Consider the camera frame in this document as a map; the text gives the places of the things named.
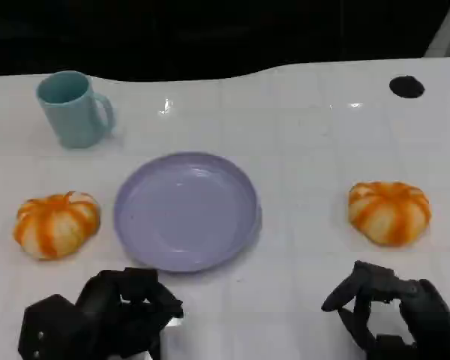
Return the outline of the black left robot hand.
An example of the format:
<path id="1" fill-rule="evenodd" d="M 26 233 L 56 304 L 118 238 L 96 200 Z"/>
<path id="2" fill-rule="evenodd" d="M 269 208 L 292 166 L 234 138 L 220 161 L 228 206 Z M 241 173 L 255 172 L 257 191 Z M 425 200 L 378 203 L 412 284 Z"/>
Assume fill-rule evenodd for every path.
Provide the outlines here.
<path id="1" fill-rule="evenodd" d="M 90 278 L 76 307 L 91 323 L 90 359 L 162 359 L 161 332 L 184 317 L 183 302 L 146 268 L 103 270 Z"/>

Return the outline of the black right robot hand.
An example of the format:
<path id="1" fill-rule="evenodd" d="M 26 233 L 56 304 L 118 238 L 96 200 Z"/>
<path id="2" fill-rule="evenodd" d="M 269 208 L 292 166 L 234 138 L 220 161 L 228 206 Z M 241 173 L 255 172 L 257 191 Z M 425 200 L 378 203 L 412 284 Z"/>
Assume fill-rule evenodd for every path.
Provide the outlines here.
<path id="1" fill-rule="evenodd" d="M 414 339 L 411 344 L 398 335 L 373 335 L 368 328 L 371 303 L 395 299 Z M 401 280 L 390 268 L 355 261 L 322 310 L 338 312 L 367 359 L 450 359 L 450 309 L 429 280 Z"/>

